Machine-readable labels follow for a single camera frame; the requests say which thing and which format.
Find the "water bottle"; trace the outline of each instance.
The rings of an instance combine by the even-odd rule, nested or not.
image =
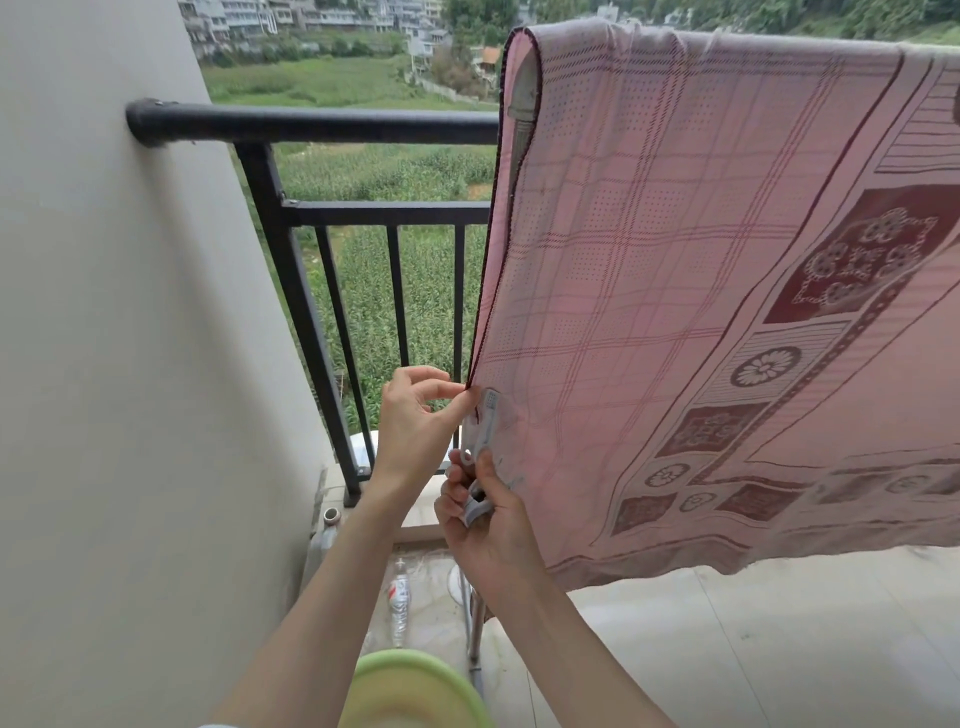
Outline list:
[[[407,565],[398,558],[394,566],[394,580],[390,582],[390,627],[394,647],[403,647],[407,636],[407,615],[410,611],[410,577]]]

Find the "grass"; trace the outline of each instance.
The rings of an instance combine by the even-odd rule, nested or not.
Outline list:
[[[221,104],[354,107],[373,109],[470,109],[428,95],[402,80],[402,59],[322,58],[275,65],[204,68],[210,98]],[[489,199],[493,147],[374,144],[278,144],[276,164],[287,196],[297,200]],[[246,180],[239,172],[252,219],[263,242]],[[310,288],[338,372],[346,372],[323,265],[312,229],[297,231]],[[348,316],[364,404],[372,428],[379,422],[380,386],[399,365],[396,317],[386,230],[329,231],[341,295]],[[480,295],[486,228],[467,231],[464,368]],[[415,226],[400,231],[404,307],[411,363],[453,368],[453,228]],[[269,259],[276,282],[276,273]],[[360,429],[349,392],[344,409],[350,432]]]
[[[403,81],[406,56],[388,59],[330,56],[306,61],[204,67],[215,104],[364,109],[471,109]]]

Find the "balcony railing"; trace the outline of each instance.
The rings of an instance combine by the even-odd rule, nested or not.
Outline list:
[[[285,141],[374,142],[398,144],[489,144],[497,141],[495,112],[382,111],[351,109],[268,109],[259,107],[177,104],[143,100],[127,107],[127,124],[147,146],[176,141],[215,140],[233,144],[260,217],[283,296],[309,374],[330,443],[347,484],[344,504],[360,498],[360,484],[371,469],[358,467],[350,445],[336,374],[327,351],[323,325],[307,283],[296,228],[311,227],[324,266],[334,326],[343,349],[349,387],[371,466],[375,460],[370,425],[364,410],[356,359],[350,344],[347,313],[327,226],[366,225],[386,228],[397,334],[397,366],[410,356],[400,274],[400,226],[453,227],[453,372],[461,381],[464,331],[464,258],[468,225],[487,225],[489,202],[319,202],[287,199],[274,162],[272,145]]]

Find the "roof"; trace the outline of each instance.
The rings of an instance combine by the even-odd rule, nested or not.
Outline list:
[[[500,60],[500,49],[487,47],[483,49],[483,52],[480,54],[481,63],[489,63],[490,65],[496,65],[496,62]]]

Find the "pink bedsheet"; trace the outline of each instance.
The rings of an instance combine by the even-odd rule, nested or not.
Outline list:
[[[960,55],[575,21],[505,107],[528,54],[471,370],[558,580],[960,544]]]

